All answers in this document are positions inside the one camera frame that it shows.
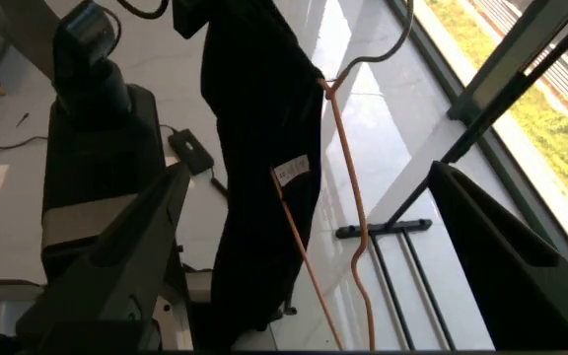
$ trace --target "orange cable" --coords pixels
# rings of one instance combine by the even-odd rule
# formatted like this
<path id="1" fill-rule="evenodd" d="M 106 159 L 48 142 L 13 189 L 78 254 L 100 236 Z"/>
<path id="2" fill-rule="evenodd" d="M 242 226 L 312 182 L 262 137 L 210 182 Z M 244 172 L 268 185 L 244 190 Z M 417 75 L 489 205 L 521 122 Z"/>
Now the orange cable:
<path id="1" fill-rule="evenodd" d="M 311 266 L 311 262 L 308 260 L 308 257 L 306 256 L 306 249 L 304 248 L 304 243 L 302 243 L 302 238 L 300 237 L 300 233 L 297 230 L 297 226 L 295 225 L 295 221 L 293 220 L 291 211 L 288 208 L 288 204 L 286 204 L 286 202 L 284 201 L 284 197 L 282 195 L 282 188 L 280 187 L 280 184 L 273 170 L 271 170 L 271 177 L 273 178 L 273 183 L 275 184 L 275 188 L 277 189 L 277 194 L 279 195 L 280 201 L 282 202 L 282 207 L 284 207 L 284 213 L 286 213 L 286 218 L 288 219 L 288 223 L 291 226 L 291 229 L 293 230 L 293 235 L 295 236 L 295 242 L 297 242 L 297 248 L 300 250 L 300 254 L 302 255 L 302 259 L 306 264 L 308 273 L 311 275 L 311 281 L 313 282 L 313 286 L 315 286 L 315 292 L 317 293 L 317 297 L 319 298 L 319 302 L 321 303 L 321 307 L 323 308 L 323 313 L 327 318 L 327 323 L 330 326 L 330 330 L 332 330 L 332 335 L 334 335 L 334 341 L 336 341 L 336 346 L 338 346 L 339 350 L 343 350 L 343 343 L 341 342 L 341 338 L 339 337 L 339 334 L 336 331 L 334 320 L 332 320 L 330 311 L 327 309 L 325 300 L 321 295 L 320 284 L 318 283 L 317 278 L 315 277 L 315 273 L 313 272 L 313 267 Z"/>
<path id="2" fill-rule="evenodd" d="M 356 172 L 354 171 L 354 163 L 352 162 L 352 155 L 350 154 L 350 147 L 347 143 L 347 137 L 345 136 L 345 129 L 343 128 L 343 121 L 341 120 L 341 113 L 339 111 L 338 104 L 336 102 L 336 97 L 334 95 L 336 88 L 332 89 L 324 79 L 318 79 L 318 83 L 325 89 L 325 96 L 330 101 L 332 105 L 332 110 L 334 111 L 334 121 L 336 121 L 336 128 L 339 133 L 339 139 L 341 140 L 341 148 L 343 149 L 343 156 L 345 157 L 345 164 L 347 166 L 347 172 L 350 175 L 350 181 L 352 183 L 352 190 L 354 192 L 354 200 L 356 202 L 356 210 L 359 215 L 359 224 L 361 225 L 361 243 L 359 247 L 354 251 L 352 256 L 352 262 L 350 267 L 352 268 L 352 276 L 354 277 L 354 282 L 363 296 L 363 301 L 365 301 L 365 310 L 367 311 L 367 327 L 369 332 L 370 340 L 370 350 L 376 350 L 376 334 L 374 330 L 374 314 L 372 312 L 372 301 L 370 296 L 365 290 L 365 286 L 359 277 L 357 264 L 361 255 L 365 250 L 367 250 L 369 244 L 369 234 L 367 230 L 367 220 L 365 218 L 365 212 L 363 209 L 363 200 L 361 198 L 361 190 L 359 189 L 359 182 L 356 179 Z"/>

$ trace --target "black cloth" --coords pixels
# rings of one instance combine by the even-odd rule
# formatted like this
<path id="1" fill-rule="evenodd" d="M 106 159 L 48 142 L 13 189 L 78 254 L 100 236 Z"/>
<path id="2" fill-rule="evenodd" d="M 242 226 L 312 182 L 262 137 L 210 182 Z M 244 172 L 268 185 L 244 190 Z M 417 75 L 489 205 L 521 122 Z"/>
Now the black cloth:
<path id="1" fill-rule="evenodd" d="M 497 350 L 568 350 L 568 260 L 460 171 L 429 188 Z"/>
<path id="2" fill-rule="evenodd" d="M 310 172 L 284 188 L 306 245 L 320 193 L 320 71 L 271 0 L 217 1 L 201 94 L 217 116 L 229 213 L 212 276 L 217 347 L 265 326 L 302 265 L 271 169 L 307 156 Z"/>

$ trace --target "glossy floor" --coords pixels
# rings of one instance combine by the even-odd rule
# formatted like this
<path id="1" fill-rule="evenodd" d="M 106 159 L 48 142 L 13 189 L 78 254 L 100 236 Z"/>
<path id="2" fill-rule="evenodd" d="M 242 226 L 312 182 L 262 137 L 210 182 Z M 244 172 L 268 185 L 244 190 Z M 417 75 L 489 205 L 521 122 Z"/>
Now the glossy floor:
<path id="1" fill-rule="evenodd" d="M 75 0 L 47 2 L 60 16 L 77 3 Z M 100 3 L 112 8 L 123 22 L 123 38 L 112 59 L 120 66 L 126 80 L 156 95 L 164 123 L 179 129 L 189 128 L 198 137 L 218 164 L 216 176 L 226 181 L 215 116 L 199 91 L 204 31 L 184 40 L 173 31 L 170 14 L 159 21 L 144 21 L 127 14 L 114 1 Z M 149 1 L 134 3 L 152 7 Z M 279 0 L 276 3 L 302 48 L 326 78 L 334 77 L 339 68 L 357 55 L 387 50 L 401 31 L 383 0 Z M 49 82 L 15 50 L 10 50 L 6 56 L 0 68 L 0 79 L 9 92 L 7 97 L 0 98 L 0 145 L 46 134 L 48 108 L 54 100 Z M 357 67 L 340 89 L 338 100 L 366 213 L 371 222 L 381 222 L 391 213 L 388 206 L 399 199 L 388 195 L 396 188 L 390 191 L 390 187 L 403 168 L 413 163 L 412 157 L 424 151 L 443 153 L 452 143 L 453 134 L 461 132 L 462 128 L 446 121 L 449 103 L 409 42 L 388 62 Z M 26 112 L 30 114 L 28 119 L 16 127 Z M 309 255 L 345 347 L 365 349 L 368 341 L 365 309 L 350 272 L 350 258 L 358 241 L 342 242 L 333 236 L 334 229 L 358 224 L 358 219 L 329 108 L 322 118 L 321 134 L 323 178 Z M 172 155 L 168 149 L 167 152 L 168 156 Z M 43 143 L 0 153 L 0 278 L 44 282 L 39 261 L 44 159 Z M 424 159 L 424 169 L 430 159 Z M 478 151 L 470 151 L 459 166 L 512 208 Z M 422 176 L 416 174 L 407 180 L 414 186 L 420 178 Z M 177 230 L 177 239 L 185 247 L 184 261 L 196 268 L 212 266 L 226 213 L 226 203 L 209 185 L 209 176 L 195 177 Z M 414 235 L 413 242 L 457 347 L 492 348 L 428 192 L 403 217 L 414 218 L 433 220 L 433 227 L 426 233 Z M 446 348 L 430 305 L 422 296 L 421 284 L 416 281 L 412 261 L 405 253 L 404 241 L 387 236 L 381 239 L 381 246 L 416 348 Z M 405 349 L 396 331 L 394 309 L 376 260 L 366 254 L 359 264 L 359 272 L 374 304 L 378 348 Z M 298 279 L 293 304 L 299 313 L 271 326 L 275 346 L 278 349 L 335 349 L 305 269 Z M 244 348 L 270 346 L 264 345 L 263 334 L 250 335 L 243 343 L 247 344 Z"/>

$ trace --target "white label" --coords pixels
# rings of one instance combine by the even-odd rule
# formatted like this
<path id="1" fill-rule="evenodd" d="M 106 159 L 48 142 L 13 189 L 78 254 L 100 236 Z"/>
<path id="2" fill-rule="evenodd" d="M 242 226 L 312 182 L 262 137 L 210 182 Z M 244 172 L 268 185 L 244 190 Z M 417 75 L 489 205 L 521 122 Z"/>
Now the white label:
<path id="1" fill-rule="evenodd" d="M 278 181 L 280 181 L 280 185 L 283 187 L 298 175 L 310 171 L 308 156 L 305 154 L 301 157 L 297 157 L 275 168 L 273 171 Z"/>

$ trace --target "green grass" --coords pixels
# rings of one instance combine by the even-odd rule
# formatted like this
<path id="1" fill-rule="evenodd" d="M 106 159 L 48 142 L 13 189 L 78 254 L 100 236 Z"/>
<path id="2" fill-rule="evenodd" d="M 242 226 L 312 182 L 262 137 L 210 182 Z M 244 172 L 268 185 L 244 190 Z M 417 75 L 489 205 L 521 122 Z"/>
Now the green grass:
<path id="1" fill-rule="evenodd" d="M 458 0 L 426 2 L 474 67 L 481 67 L 496 46 L 494 40 Z M 510 107 L 510 113 L 568 188 L 568 117 L 553 108 L 537 88 L 529 89 Z"/>

